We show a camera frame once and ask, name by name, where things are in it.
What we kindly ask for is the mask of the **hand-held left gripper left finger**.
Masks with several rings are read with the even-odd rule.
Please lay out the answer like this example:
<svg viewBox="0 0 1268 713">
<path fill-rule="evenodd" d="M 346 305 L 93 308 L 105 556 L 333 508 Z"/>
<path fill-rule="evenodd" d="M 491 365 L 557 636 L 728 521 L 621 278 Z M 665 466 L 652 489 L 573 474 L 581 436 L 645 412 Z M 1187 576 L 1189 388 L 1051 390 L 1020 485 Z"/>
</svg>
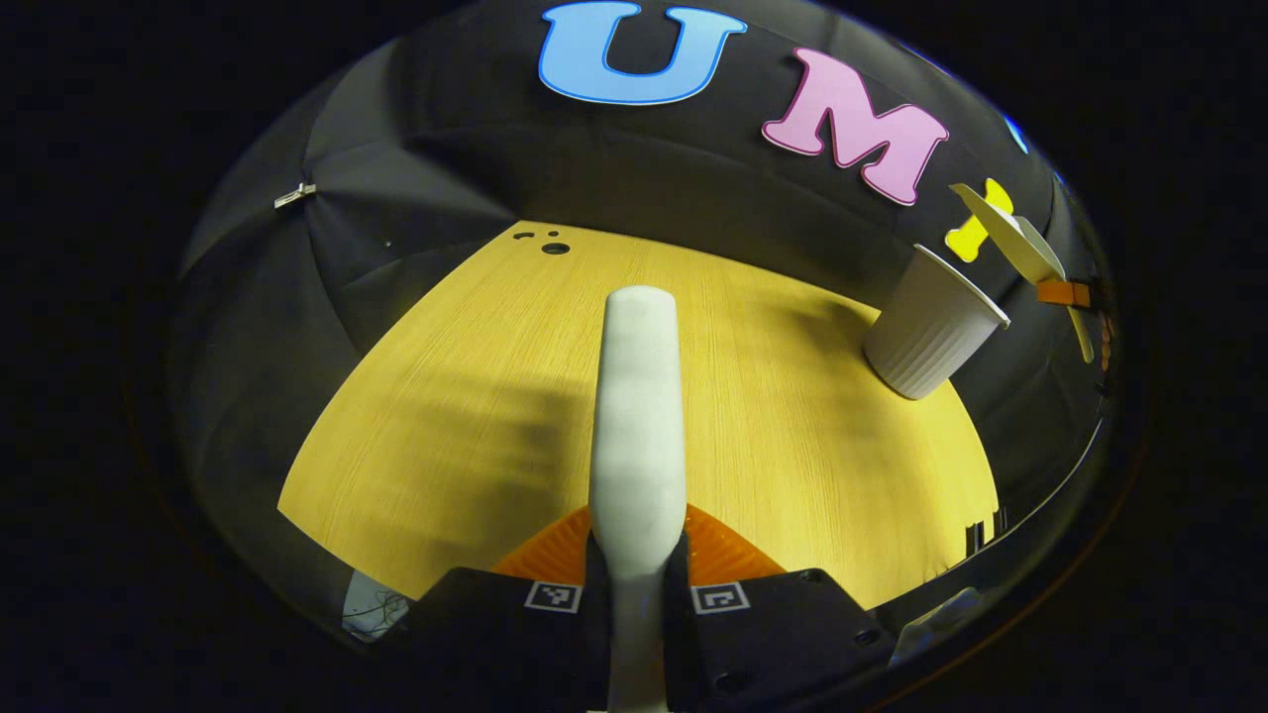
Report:
<svg viewBox="0 0 1268 713">
<path fill-rule="evenodd" d="M 579 507 L 495 568 L 454 567 L 380 639 L 434 712 L 605 712 L 611 584 Z"/>
</svg>

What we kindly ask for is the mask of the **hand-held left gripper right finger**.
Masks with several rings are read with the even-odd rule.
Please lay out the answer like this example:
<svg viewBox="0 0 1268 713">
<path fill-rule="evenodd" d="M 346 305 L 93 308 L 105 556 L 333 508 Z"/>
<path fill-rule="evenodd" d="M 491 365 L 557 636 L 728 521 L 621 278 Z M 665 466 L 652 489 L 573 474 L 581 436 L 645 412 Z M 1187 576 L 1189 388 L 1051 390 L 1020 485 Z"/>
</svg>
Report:
<svg viewBox="0 0 1268 713">
<path fill-rule="evenodd" d="M 824 568 L 789 571 L 689 506 L 663 582 L 672 712 L 801 712 L 883 669 L 896 637 Z"/>
</svg>

